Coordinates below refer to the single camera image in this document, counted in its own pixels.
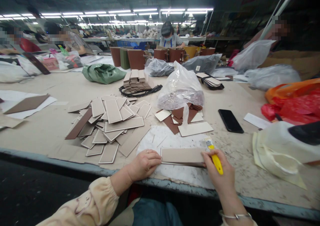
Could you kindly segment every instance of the black cord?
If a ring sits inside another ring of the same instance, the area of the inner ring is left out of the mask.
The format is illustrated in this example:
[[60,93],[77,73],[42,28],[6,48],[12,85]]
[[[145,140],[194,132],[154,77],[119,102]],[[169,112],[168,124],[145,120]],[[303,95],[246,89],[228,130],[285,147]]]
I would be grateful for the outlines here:
[[149,90],[136,91],[135,93],[125,93],[125,92],[123,92],[123,90],[125,89],[124,86],[121,86],[119,88],[119,91],[121,92],[122,95],[124,95],[126,97],[143,97],[143,96],[149,95],[151,93],[160,91],[161,88],[162,88],[162,85],[157,85],[154,88],[149,89]]

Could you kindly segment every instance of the work table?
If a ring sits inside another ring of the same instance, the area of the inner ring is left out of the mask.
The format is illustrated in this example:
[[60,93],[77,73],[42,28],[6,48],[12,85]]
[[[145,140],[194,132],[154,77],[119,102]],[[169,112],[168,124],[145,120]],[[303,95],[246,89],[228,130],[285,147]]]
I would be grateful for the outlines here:
[[[155,85],[165,85],[166,79],[167,77],[153,78]],[[49,93],[57,99],[57,102],[60,102],[60,105],[58,103],[49,105],[36,112],[15,129],[7,128],[0,131],[0,152],[101,176],[113,174],[123,165],[131,162],[136,155],[138,146],[127,158],[117,152],[113,164],[106,164],[101,167],[52,159],[48,158],[47,155],[50,155],[62,144],[72,143],[72,140],[64,140],[72,120],[76,117],[75,114],[67,113],[70,105],[105,94],[120,95],[118,89],[122,84],[123,80],[109,85],[89,82],[80,72],[52,73],[50,75],[40,75],[21,83],[0,84],[1,90]],[[212,137],[215,146],[226,153],[227,159],[235,167],[236,190],[244,205],[284,215],[319,220],[319,166],[305,166],[301,169],[301,176],[308,188],[307,191],[256,166],[252,153],[252,134],[258,132],[258,128],[244,121],[243,118],[248,112],[264,118],[260,111],[261,106],[266,103],[264,92],[253,91],[246,83],[225,81],[223,85],[225,88],[217,91],[210,91],[202,85],[205,95],[204,120],[214,128],[214,131],[206,134]],[[151,125],[166,127],[153,115],[159,110],[157,108],[158,94],[159,92],[143,97],[152,106],[146,120]],[[218,114],[218,109],[231,110],[245,133],[228,132]],[[143,180],[141,183],[198,196],[217,198],[214,190],[184,184],[162,175],[155,175],[154,178]]]

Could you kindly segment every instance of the silver bracelet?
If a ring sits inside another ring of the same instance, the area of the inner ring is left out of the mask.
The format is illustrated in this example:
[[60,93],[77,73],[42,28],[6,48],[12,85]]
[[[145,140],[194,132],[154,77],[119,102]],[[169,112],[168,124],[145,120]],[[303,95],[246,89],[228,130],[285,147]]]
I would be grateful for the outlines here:
[[229,218],[229,219],[239,220],[239,218],[242,218],[242,217],[252,219],[251,214],[249,214],[248,212],[247,212],[247,214],[235,214],[234,216],[227,216],[227,215],[224,215],[224,214],[223,214],[223,210],[220,210],[220,211],[219,211],[219,214],[220,214],[221,217]]

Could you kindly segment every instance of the black smartphone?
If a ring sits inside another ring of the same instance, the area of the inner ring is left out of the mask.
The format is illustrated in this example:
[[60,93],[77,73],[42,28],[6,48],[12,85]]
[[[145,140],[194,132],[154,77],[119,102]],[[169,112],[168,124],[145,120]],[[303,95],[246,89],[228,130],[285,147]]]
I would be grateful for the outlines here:
[[226,126],[227,130],[232,133],[244,133],[242,127],[238,123],[237,119],[233,115],[232,111],[219,109],[218,110],[224,125]]

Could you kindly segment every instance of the red plastic bag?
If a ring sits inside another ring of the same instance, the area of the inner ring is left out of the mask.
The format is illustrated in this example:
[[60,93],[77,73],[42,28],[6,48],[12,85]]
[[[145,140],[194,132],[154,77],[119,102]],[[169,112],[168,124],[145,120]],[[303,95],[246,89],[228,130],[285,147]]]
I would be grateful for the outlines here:
[[320,121],[320,88],[310,92],[309,95],[281,99],[274,97],[275,104],[264,104],[262,114],[270,121],[275,114],[304,124]]

